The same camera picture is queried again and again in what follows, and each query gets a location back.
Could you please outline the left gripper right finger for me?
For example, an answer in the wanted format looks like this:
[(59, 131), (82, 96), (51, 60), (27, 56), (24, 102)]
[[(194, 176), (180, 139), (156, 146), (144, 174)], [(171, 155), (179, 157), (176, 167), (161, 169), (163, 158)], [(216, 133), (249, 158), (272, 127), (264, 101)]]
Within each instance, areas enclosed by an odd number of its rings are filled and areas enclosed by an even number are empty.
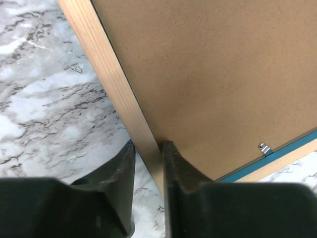
[(215, 182), (162, 146), (168, 238), (314, 238), (317, 198), (299, 183)]

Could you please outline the blue picture frame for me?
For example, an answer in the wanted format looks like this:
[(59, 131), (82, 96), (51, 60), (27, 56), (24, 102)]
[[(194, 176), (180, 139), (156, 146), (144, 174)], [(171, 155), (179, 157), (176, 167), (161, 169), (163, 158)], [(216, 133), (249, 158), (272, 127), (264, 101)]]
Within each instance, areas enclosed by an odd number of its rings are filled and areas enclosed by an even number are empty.
[(317, 148), (314, 0), (61, 0), (159, 191), (160, 148), (258, 181)]

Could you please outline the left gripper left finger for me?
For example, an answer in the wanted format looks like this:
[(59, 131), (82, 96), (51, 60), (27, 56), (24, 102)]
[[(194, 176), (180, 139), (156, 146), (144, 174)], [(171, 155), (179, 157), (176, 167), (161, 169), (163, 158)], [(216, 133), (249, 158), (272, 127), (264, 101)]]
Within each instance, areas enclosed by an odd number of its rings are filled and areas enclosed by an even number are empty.
[(131, 237), (135, 157), (128, 141), (116, 156), (71, 184), (48, 177), (2, 178), (1, 237)]

